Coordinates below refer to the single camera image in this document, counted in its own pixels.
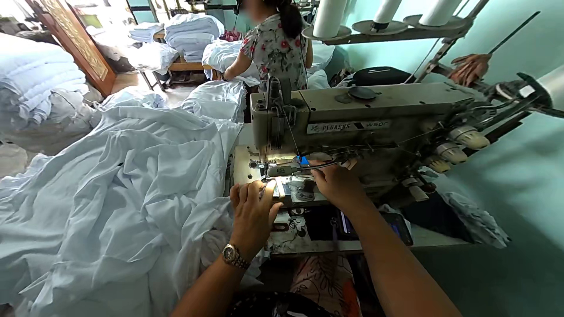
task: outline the floral blouse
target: floral blouse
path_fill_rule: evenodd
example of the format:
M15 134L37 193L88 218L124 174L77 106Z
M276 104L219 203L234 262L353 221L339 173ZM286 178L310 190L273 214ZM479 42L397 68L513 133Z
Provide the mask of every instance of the floral blouse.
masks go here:
M241 52L257 65L261 81L266 81L271 74L290 78L292 90L307 88L307 39L301 34L288 38L282 30L280 14L268 17L250 30L243 40Z

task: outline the ponytail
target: ponytail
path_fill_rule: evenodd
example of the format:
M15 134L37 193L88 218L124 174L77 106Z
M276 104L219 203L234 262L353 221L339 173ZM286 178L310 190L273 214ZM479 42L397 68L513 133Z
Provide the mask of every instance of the ponytail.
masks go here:
M302 15L291 0L264 0L264 2L268 6L275 6L280 12L282 30L287 37L297 38L302 34Z

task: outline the wristwatch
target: wristwatch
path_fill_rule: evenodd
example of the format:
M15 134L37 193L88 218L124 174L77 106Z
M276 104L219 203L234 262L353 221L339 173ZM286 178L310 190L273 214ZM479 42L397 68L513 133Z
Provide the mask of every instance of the wristwatch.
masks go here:
M239 254L239 249L232 244L227 244L225 248L223 248L223 252L221 254L223 256L223 260L227 264L242 268L243 270L248 269L250 266L250 263L245 261L241 257L241 254Z

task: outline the wooden door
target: wooden door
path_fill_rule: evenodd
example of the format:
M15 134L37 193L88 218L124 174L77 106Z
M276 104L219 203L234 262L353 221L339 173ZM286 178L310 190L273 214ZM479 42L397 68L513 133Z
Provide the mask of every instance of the wooden door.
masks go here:
M25 0L47 29L59 40L90 83L106 97L116 74L72 13L65 0Z

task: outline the watch face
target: watch face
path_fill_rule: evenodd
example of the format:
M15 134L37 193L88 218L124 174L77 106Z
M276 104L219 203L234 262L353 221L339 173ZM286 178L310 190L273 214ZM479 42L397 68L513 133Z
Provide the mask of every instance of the watch face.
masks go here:
M228 261L233 261L235 259L235 249L232 246L227 246L223 250L223 257Z

